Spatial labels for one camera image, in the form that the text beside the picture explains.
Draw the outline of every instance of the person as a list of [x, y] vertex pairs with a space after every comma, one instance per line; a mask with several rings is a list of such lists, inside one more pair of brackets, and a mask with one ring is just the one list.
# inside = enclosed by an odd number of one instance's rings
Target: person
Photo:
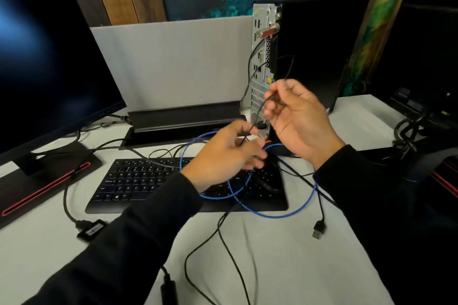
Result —
[[[343, 211], [392, 300], [453, 302], [457, 225], [345, 145], [323, 105], [299, 82], [278, 80], [266, 98], [265, 117], [283, 144], [316, 169], [315, 181]], [[263, 139], [236, 141], [249, 128], [244, 121], [222, 128], [180, 173], [129, 206], [26, 304], [143, 304], [175, 236], [199, 212], [199, 193], [240, 169], [263, 167]]]

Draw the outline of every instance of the black sleeve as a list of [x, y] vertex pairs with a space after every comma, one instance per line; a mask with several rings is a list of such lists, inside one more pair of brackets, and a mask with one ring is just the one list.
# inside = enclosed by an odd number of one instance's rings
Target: black sleeve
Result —
[[454, 221], [420, 202], [349, 145], [314, 178], [342, 209], [397, 305], [454, 299]]
[[143, 304], [175, 236], [202, 202], [185, 176], [174, 175], [112, 221], [26, 304]]

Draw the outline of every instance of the black keyboard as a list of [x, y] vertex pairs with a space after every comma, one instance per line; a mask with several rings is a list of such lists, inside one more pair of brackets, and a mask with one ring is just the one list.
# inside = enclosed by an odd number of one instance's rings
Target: black keyboard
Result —
[[[156, 192], [169, 177], [179, 171], [173, 168], [171, 158], [156, 158], [153, 161], [163, 164], [158, 166], [141, 158], [117, 159], [95, 191], [86, 207], [89, 214], [121, 213], [129, 204], [137, 200], [146, 200]], [[192, 158], [183, 158], [183, 166]], [[234, 192], [246, 182], [249, 172], [241, 171], [231, 180]], [[211, 186], [202, 193], [207, 197], [221, 198], [230, 195], [227, 182]], [[263, 169], [255, 169], [248, 185], [237, 195], [243, 204], [256, 211], [284, 211], [288, 209], [288, 200], [283, 188], [280, 169], [267, 163]], [[226, 212], [237, 201], [234, 198], [221, 200], [205, 199], [201, 212]], [[239, 207], [234, 211], [246, 211]]]

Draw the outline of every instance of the monitor base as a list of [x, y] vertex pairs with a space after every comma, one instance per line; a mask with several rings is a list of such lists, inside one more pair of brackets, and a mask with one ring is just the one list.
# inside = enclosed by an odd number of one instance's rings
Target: monitor base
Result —
[[[81, 143], [72, 142], [55, 152], [40, 159], [29, 153], [15, 160], [20, 169], [0, 178], [0, 228], [64, 189], [89, 151]], [[101, 166], [102, 161], [92, 154], [70, 184]]]

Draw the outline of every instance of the white table surface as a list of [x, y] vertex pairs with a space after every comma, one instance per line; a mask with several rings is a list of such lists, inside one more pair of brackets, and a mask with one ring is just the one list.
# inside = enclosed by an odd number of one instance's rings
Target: white table surface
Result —
[[[358, 150], [390, 146], [392, 127], [402, 118], [369, 95], [339, 98], [330, 116], [340, 137]], [[82, 142], [89, 148], [96, 147], [123, 138], [127, 130], [125, 125], [100, 129], [83, 135]], [[60, 139], [46, 147], [70, 141]], [[193, 145], [186, 155], [194, 156], [200, 148], [202, 145]], [[154, 149], [138, 150], [148, 156]], [[136, 155], [116, 149], [96, 155], [104, 165], [70, 187], [69, 210], [78, 219], [112, 221], [118, 215], [89, 215], [84, 209], [112, 162]], [[304, 160], [287, 158], [287, 162], [300, 173], [312, 171]], [[15, 168], [13, 163], [1, 166], [0, 176]], [[292, 211], [305, 202], [312, 189], [291, 175], [284, 173], [283, 179]], [[0, 304], [24, 302], [86, 247], [76, 238], [77, 230], [64, 214], [62, 198], [60, 192], [0, 230]], [[226, 219], [222, 233], [244, 276], [252, 304], [392, 304], [345, 216], [325, 200], [323, 205], [328, 229], [321, 240], [312, 237], [313, 226], [321, 218], [316, 195], [306, 209], [287, 219], [265, 219], [252, 213], [231, 213]], [[220, 216], [197, 214], [175, 239], [165, 267], [176, 282], [180, 305], [208, 304], [187, 284], [183, 263], [186, 255], [215, 230]], [[189, 259], [188, 273], [221, 304], [246, 303], [238, 274], [219, 238], [214, 237]], [[162, 303], [162, 283], [159, 272], [146, 304]]]

